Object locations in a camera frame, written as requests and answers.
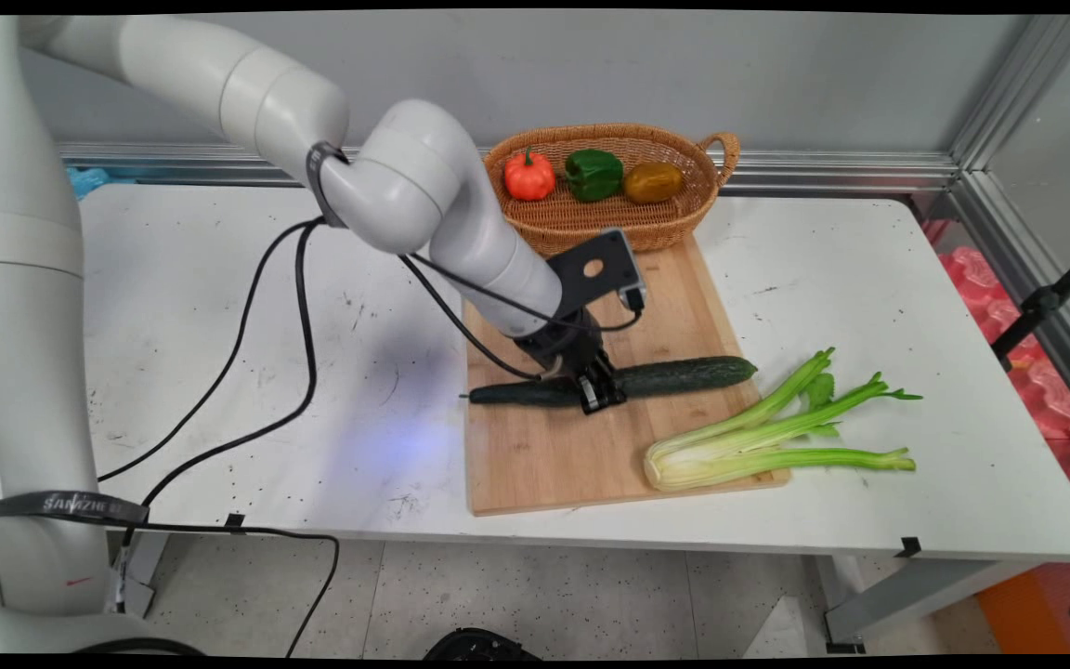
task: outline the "stem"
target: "stem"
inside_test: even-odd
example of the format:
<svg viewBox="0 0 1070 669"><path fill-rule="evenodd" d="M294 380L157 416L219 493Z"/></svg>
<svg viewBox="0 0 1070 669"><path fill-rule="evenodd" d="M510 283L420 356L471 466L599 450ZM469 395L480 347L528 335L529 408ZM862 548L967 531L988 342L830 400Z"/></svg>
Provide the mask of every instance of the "stem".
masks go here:
<svg viewBox="0 0 1070 669"><path fill-rule="evenodd" d="M672 467L668 461L643 461L643 469L651 485L659 490L687 490L717 483L732 482L746 475L790 467L857 467L859 469L895 469L914 471L916 465L903 457L907 448L875 454L854 448L782 448L755 454L736 454L708 462L687 462Z"/></svg>

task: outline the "wicker basket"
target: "wicker basket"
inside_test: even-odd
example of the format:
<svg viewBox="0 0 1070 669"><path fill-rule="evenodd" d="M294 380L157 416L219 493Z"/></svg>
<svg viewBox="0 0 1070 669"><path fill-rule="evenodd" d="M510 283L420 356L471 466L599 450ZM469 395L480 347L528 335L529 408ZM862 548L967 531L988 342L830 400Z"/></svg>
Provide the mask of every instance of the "wicker basket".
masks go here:
<svg viewBox="0 0 1070 669"><path fill-rule="evenodd" d="M721 141L725 148L724 166L719 169L715 169L706 151L714 141ZM526 147L544 153L555 166L555 191L542 200L510 198L503 183L502 170L506 161L525 151ZM666 202L654 204L636 204L621 194L598 202L580 202L568 192L564 180L565 159L580 149L611 152L627 170L646 162L677 166L684 173L683 191ZM739 153L737 136L730 132L718 132L693 145L659 127L600 123L519 133L485 156L485 169L506 221L544 256L570 249L596 237L602 229L615 226L624 229L635 250L656 250L683 240L701 224L717 200L717 192L734 172Z"/></svg>

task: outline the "white table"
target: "white table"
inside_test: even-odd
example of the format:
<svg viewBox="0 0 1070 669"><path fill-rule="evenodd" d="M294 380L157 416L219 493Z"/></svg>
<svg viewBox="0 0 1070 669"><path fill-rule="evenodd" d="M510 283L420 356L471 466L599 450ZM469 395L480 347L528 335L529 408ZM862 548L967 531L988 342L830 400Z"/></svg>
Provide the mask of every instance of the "white table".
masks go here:
<svg viewBox="0 0 1070 669"><path fill-rule="evenodd" d="M211 384L264 246L315 215L307 191L270 187L114 185L81 203L98 471L160 440ZM908 209L727 198L696 234L761 386L836 346L840 389L882 369L892 386L926 395L874 399L841 424L846 445L911 448L916 474L802 469L781 488L475 518L461 335L397 258L319 229L306 258L314 402L171 484L152 520L211 524L241 513L244 524L351 538L841 556L821 561L837 640L1070 560L1070 484ZM229 378L163 452L103 491L141 499L193 454L296 406L306 367L293 246L268 263ZM857 594L843 556L896 554L903 537L918 538L917 559Z"/></svg>

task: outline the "celery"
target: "celery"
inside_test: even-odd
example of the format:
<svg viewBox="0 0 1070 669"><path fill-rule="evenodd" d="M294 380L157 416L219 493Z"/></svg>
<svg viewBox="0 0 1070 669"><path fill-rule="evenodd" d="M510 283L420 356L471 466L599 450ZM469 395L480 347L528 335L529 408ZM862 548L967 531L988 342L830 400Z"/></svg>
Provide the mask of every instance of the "celery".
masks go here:
<svg viewBox="0 0 1070 669"><path fill-rule="evenodd" d="M693 429L651 446L643 460L646 478L659 490L683 490L731 482L743 475L784 467L843 466L868 469L914 470L905 448L888 454L853 448L792 448L778 445L802 435L836 436L832 419L871 398L918 399L903 390L888 391L877 372L867 384L831 399L832 378L824 374L832 349L821 351L804 364L777 391L733 419ZM795 395L810 389L808 411L767 423Z"/></svg>
<svg viewBox="0 0 1070 669"><path fill-rule="evenodd" d="M668 462L658 466L651 458L643 461L651 485L663 491L716 486L745 475L789 467L858 467L862 469L900 469L914 471L914 460L903 457L907 448L887 454L858 452L854 448L780 448L754 454L739 454L722 461Z"/></svg>

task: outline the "black stand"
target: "black stand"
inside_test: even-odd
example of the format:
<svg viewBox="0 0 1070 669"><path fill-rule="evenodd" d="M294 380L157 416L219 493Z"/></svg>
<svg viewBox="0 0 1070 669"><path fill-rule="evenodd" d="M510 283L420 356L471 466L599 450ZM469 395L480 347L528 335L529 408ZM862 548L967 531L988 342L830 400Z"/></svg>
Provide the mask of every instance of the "black stand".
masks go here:
<svg viewBox="0 0 1070 669"><path fill-rule="evenodd" d="M1002 361L1002 367L1010 371L1010 352L1014 347L1023 343L1027 335L1033 334L1045 319L1057 313L1059 307L1070 298L1070 270L1065 272L1053 285L1043 285L1029 293L1023 304L1023 316L1010 323L1010 326L1002 333L1002 337L993 343L993 354Z"/></svg>

